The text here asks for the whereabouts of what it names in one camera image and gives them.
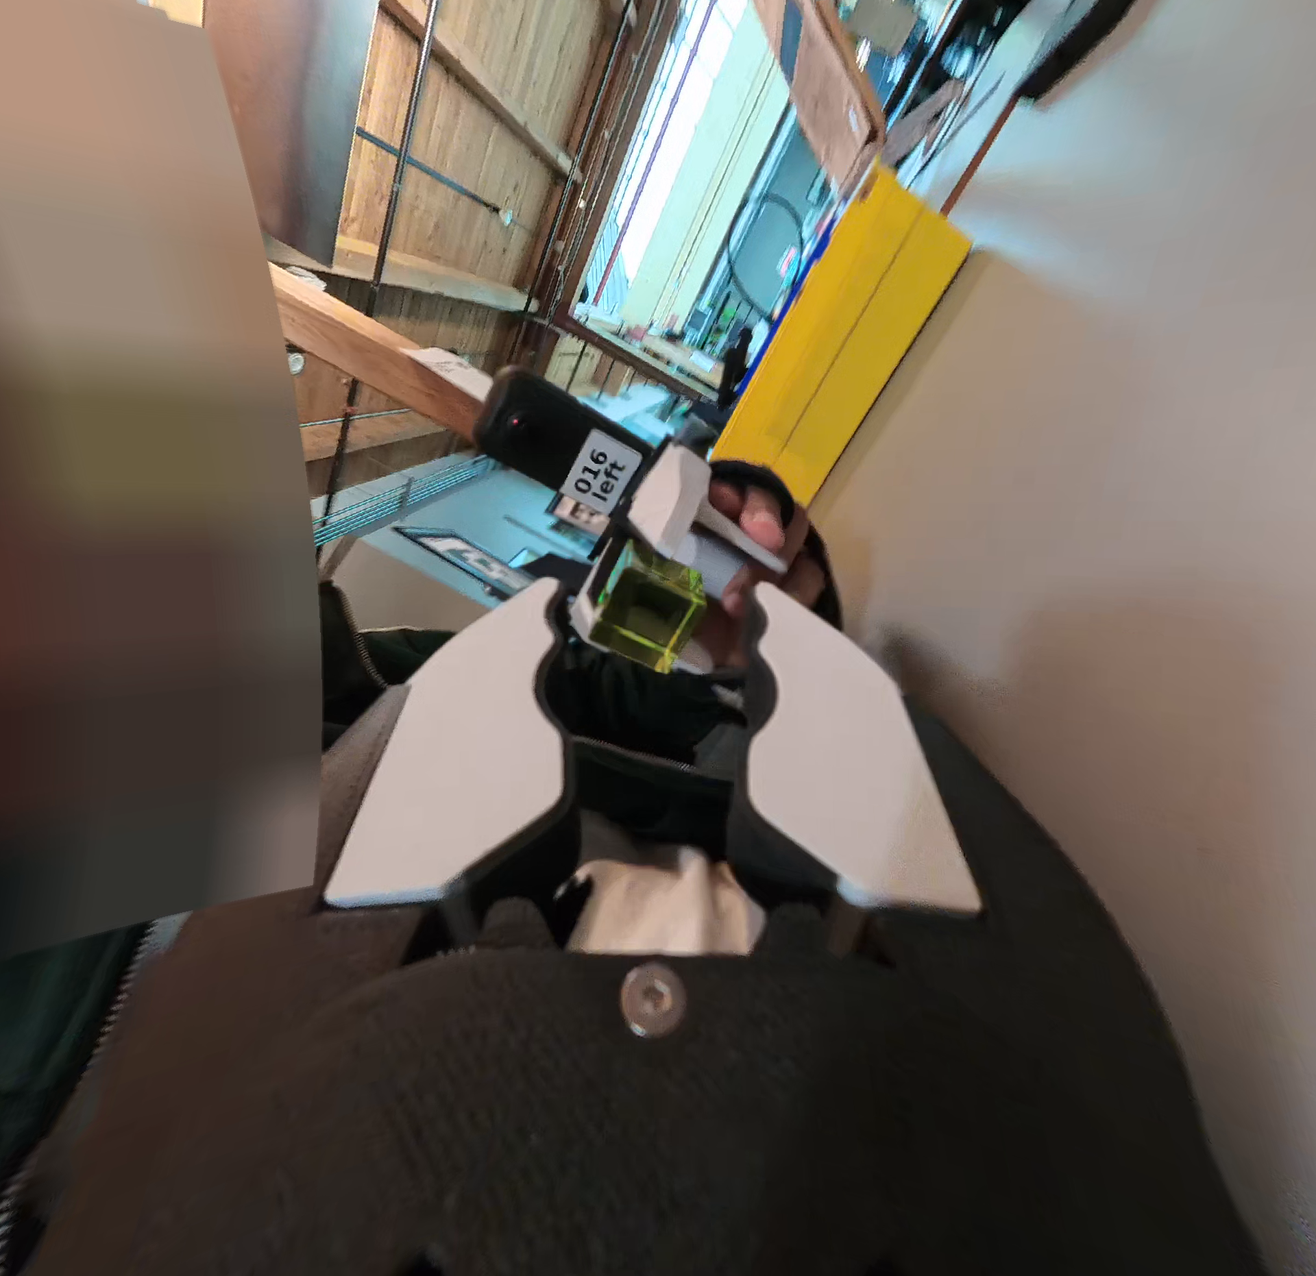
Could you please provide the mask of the large yellow plastic bin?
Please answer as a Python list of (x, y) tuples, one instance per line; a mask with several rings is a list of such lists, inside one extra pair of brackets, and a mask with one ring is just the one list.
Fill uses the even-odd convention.
[(945, 216), (872, 167), (831, 225), (713, 452), (811, 505), (971, 254)]

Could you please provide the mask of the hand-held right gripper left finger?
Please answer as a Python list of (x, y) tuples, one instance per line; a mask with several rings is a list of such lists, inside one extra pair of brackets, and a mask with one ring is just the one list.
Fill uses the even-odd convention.
[(405, 684), (323, 901), (484, 916), (551, 905), (581, 860), (569, 739), (545, 696), (566, 649), (561, 585), (534, 581)]

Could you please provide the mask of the brown wooden board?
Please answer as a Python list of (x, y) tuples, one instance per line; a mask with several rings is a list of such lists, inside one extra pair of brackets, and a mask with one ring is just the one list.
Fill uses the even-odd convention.
[(804, 140), (842, 197), (863, 185), (887, 122), (834, 0), (751, 0)]

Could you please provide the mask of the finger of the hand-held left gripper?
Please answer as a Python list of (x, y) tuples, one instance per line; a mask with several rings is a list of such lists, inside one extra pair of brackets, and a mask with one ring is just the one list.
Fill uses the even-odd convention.
[(610, 535), (602, 540), (599, 551), (592, 557), (584, 582), (569, 602), (570, 626), (584, 643), (596, 643), (595, 628), (599, 625), (604, 608), (602, 595), (608, 590), (628, 545), (630, 540), (625, 535)]
[(695, 560), (695, 528), (710, 502), (711, 482), (711, 467), (702, 457), (667, 443), (640, 478), (622, 526), (664, 560)]

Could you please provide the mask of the wooden post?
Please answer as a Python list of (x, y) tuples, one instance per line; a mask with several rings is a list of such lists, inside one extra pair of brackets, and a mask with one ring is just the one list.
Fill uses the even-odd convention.
[(482, 401), (413, 357), (404, 335), (288, 270), (269, 266), (287, 344), (472, 441)]

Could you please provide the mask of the large window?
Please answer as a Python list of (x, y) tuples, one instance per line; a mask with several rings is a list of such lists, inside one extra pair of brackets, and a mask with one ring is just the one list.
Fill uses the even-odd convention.
[(786, 108), (752, 0), (683, 0), (572, 313), (686, 325)]

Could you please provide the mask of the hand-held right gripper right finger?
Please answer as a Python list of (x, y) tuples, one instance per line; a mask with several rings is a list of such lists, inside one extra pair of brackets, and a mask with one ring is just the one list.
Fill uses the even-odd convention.
[(761, 904), (975, 917), (980, 887), (895, 681), (781, 590), (746, 620), (734, 873)]

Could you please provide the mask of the framed black-white marker poster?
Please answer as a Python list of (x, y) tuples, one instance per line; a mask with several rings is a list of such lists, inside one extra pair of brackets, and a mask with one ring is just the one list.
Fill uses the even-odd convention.
[(502, 604), (536, 585), (536, 578), (514, 569), (451, 531), (396, 526), (404, 541), (416, 545), (438, 561), (476, 582), (493, 602)]

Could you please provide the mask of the green transparent cube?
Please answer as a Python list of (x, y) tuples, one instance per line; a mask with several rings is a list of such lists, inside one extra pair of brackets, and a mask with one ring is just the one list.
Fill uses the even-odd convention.
[(593, 645), (655, 675), (675, 672), (707, 610), (698, 570), (633, 548), (602, 601)]

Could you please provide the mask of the silver metal duct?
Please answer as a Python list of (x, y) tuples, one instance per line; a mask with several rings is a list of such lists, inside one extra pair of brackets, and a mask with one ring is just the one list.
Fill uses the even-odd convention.
[(205, 0), (264, 235), (335, 261), (381, 0)]

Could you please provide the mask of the person's left hand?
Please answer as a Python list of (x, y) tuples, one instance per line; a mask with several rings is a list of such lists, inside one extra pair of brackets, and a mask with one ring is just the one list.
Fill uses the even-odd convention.
[(792, 523), (786, 525), (774, 495), (757, 485), (727, 479), (711, 482), (710, 504), (722, 517), (736, 522), (763, 551), (772, 554), (784, 569), (783, 573), (775, 573), (746, 564), (705, 613), (698, 640), (714, 667), (730, 672), (745, 667), (745, 611), (755, 587), (775, 585), (805, 610), (816, 610), (827, 592), (830, 572), (818, 551), (808, 545), (811, 523), (804, 508), (796, 507)]

